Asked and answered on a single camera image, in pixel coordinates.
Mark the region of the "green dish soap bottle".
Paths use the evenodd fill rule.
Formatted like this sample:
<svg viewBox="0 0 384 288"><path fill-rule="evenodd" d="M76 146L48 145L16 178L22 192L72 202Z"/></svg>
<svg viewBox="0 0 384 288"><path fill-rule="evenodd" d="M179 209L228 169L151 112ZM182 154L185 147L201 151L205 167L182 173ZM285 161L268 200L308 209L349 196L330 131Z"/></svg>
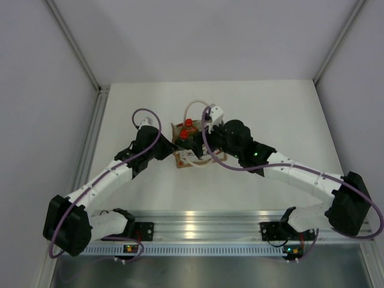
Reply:
<svg viewBox="0 0 384 288"><path fill-rule="evenodd" d="M182 130L175 141L175 144L182 150L193 149L194 137L187 130Z"/></svg>

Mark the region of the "watermelon print canvas bag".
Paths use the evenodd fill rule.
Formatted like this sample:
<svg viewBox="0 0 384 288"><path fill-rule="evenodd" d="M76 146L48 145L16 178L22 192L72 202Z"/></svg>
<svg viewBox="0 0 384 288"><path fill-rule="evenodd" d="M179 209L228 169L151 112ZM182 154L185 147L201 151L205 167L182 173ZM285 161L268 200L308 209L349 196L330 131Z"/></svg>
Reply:
<svg viewBox="0 0 384 288"><path fill-rule="evenodd" d="M173 144L175 144L175 141L178 138L180 132L184 129L184 122L188 118L187 113L189 108L196 103L200 103L204 106L209 105L207 102L203 100L193 100L187 104L184 110L182 122L178 124L171 123ZM196 123L196 126L199 129L199 132L193 135L194 141L197 140L198 156L195 154L195 152L192 149L189 149L189 150L181 149L179 151L174 152L173 155L175 157L176 167L178 169L187 168L187 167L204 168L215 162L215 160L211 157L205 145L203 144L202 137L198 135L202 130L201 120L193 119L193 121Z"/></svg>

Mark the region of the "yellow dish soap bottle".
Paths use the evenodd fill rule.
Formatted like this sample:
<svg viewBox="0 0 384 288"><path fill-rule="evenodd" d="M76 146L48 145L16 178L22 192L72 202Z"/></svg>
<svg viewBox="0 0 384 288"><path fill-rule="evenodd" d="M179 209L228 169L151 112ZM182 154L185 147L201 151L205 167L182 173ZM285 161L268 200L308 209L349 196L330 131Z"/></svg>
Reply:
<svg viewBox="0 0 384 288"><path fill-rule="evenodd" d="M191 118L187 118L185 120L184 130L189 136L192 136L199 132L199 129L197 128L196 123Z"/></svg>

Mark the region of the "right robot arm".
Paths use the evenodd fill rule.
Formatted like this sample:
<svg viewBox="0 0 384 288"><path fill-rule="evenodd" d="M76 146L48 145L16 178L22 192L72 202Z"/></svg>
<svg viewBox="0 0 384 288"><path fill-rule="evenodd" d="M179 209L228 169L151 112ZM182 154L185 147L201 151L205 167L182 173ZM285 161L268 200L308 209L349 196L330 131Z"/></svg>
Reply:
<svg viewBox="0 0 384 288"><path fill-rule="evenodd" d="M211 149L237 158L248 172L281 181L320 200L317 205L287 209L279 223L279 231L285 238L328 227L345 236L357 237L371 207L366 202L369 193L359 174L326 174L297 163L275 148L253 140L250 129L239 120L210 126L206 139Z"/></svg>

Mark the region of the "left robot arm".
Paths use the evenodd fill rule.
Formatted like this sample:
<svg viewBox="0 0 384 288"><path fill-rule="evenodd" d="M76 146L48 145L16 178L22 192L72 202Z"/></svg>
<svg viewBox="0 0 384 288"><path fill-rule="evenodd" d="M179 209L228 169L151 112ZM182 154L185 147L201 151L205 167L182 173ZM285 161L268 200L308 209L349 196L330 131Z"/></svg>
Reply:
<svg viewBox="0 0 384 288"><path fill-rule="evenodd" d="M144 125L130 146L117 153L89 183L65 197L53 197L43 228L43 236L50 242L50 258L60 256L54 254L54 247L77 256L99 239L133 238L136 219L128 211L115 208L100 215L94 213L110 195L144 171L151 160L163 160L176 149L157 128Z"/></svg>

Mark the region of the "aluminium mounting rail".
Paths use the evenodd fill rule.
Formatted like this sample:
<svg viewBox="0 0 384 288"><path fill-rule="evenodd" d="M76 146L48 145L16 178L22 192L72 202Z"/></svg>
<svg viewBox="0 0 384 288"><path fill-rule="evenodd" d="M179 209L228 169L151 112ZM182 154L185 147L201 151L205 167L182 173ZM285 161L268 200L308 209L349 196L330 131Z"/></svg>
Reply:
<svg viewBox="0 0 384 288"><path fill-rule="evenodd" d="M261 243L261 222L278 221L282 211L131 211L154 223L154 242Z"/></svg>

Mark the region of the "aluminium frame post left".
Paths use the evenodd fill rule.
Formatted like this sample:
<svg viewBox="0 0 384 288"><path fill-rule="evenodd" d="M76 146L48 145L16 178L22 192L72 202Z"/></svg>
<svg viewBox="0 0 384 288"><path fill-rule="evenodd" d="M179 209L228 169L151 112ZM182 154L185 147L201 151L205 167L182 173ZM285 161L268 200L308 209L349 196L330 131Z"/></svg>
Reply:
<svg viewBox="0 0 384 288"><path fill-rule="evenodd" d="M57 6L56 2L53 0L43 0L43 3L47 7L49 13L52 15L55 23L57 24L59 30L61 31L64 39L68 43L70 49L73 51L75 58L77 59L83 72L86 74L92 87L96 91L100 91L101 86L100 86L95 74L91 70L91 67L88 64L86 57L84 56L79 44L77 43L73 33L70 30L70 27L68 26L62 13L60 12L59 7Z"/></svg>

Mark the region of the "aluminium frame post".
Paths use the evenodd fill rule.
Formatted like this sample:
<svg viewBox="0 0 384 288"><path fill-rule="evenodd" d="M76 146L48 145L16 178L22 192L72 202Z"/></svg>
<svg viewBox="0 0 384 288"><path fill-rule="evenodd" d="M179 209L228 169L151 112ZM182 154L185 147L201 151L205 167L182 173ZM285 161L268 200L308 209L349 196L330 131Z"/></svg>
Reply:
<svg viewBox="0 0 384 288"><path fill-rule="evenodd" d="M59 30L61 31L64 39L68 43L70 49L73 51L75 58L77 59L83 72L86 74L92 87L96 91L100 91L101 86L100 86L95 74L91 70L91 67L88 64L86 57L84 56L79 44L77 43L73 33L70 30L70 27L68 26L62 13L60 12L59 7L57 6L56 2L53 0L43 0L43 3L47 7L49 13L52 15L55 23L57 24Z"/></svg>
<svg viewBox="0 0 384 288"><path fill-rule="evenodd" d="M319 84L322 77L324 76L327 69L329 68L330 64L336 57L338 51L341 49L343 42L345 41L347 36L350 34L355 22L357 21L358 17L364 10L367 3L368 3L368 0L355 1L353 4L353 7L347 13L347 16L343 20L340 28L337 30L334 40L331 42L329 49L327 50L325 56L323 57L319 65L319 68L317 69L313 77L313 84L315 87Z"/></svg>

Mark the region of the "aluminium frame post right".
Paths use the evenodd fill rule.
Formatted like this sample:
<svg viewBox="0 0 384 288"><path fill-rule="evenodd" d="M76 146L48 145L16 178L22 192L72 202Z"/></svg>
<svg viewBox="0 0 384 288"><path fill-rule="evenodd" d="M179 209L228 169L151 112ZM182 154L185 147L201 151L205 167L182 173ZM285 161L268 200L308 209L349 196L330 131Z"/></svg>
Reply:
<svg viewBox="0 0 384 288"><path fill-rule="evenodd" d="M367 3L368 3L368 0L355 1L353 4L353 7L347 13L347 16L343 20L340 28L337 30L334 40L331 42L329 49L327 50L325 56L323 57L319 65L319 68L317 69L313 77L313 84L315 87L319 84L322 77L324 76L327 69L329 68L330 64L336 57L338 51L341 49L343 42L345 41L347 36L350 34L355 22L357 21L358 17L364 10Z"/></svg>

